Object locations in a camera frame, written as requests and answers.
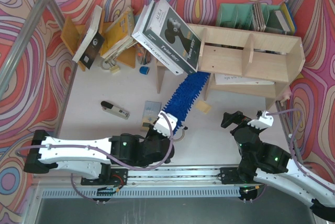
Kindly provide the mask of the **roll of beige tape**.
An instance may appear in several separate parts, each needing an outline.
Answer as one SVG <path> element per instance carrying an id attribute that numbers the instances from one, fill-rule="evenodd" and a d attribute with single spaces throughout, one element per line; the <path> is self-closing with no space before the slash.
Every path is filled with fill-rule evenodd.
<path id="1" fill-rule="evenodd" d="M 173 137 L 173 141 L 174 141 L 174 142 L 179 142 L 179 141 L 183 140 L 184 137 L 185 137 L 185 130 L 182 129 L 182 130 L 179 132 L 179 135 L 175 135 L 175 136 Z"/>

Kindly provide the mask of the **blue microfibre duster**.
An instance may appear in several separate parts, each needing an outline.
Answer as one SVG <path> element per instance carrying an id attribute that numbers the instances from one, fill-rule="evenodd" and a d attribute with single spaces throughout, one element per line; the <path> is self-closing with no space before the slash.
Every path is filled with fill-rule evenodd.
<path id="1" fill-rule="evenodd" d="M 191 111 L 192 105 L 199 97 L 209 77 L 210 74 L 207 72 L 197 72 L 188 75 L 164 106 L 163 111 L 165 113 L 177 118 L 176 126 L 173 129 L 174 134 L 185 121 L 187 114 Z"/>

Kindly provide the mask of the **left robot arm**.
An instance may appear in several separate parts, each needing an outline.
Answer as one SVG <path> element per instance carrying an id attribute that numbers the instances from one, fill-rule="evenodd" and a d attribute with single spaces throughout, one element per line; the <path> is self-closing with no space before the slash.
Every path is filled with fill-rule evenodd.
<path id="1" fill-rule="evenodd" d="M 158 167 L 169 163 L 174 155 L 172 141 L 150 129 L 147 136 L 123 133 L 96 140 L 63 140 L 36 130 L 24 164 L 24 171 L 46 174 L 64 170 L 95 180 L 112 164 L 147 171 L 149 165 Z"/>

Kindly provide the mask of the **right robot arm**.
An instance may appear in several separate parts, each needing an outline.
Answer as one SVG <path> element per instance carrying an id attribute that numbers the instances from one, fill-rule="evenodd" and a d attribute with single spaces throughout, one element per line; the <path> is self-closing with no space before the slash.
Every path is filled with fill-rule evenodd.
<path id="1" fill-rule="evenodd" d="M 261 141 L 260 133 L 273 125 L 274 114 L 259 111 L 256 119 L 242 112 L 224 113 L 221 127 L 230 131 L 241 156 L 232 172 L 221 168 L 222 184 L 258 182 L 300 200 L 319 218 L 334 222 L 334 184 L 303 167 L 290 151 Z"/>

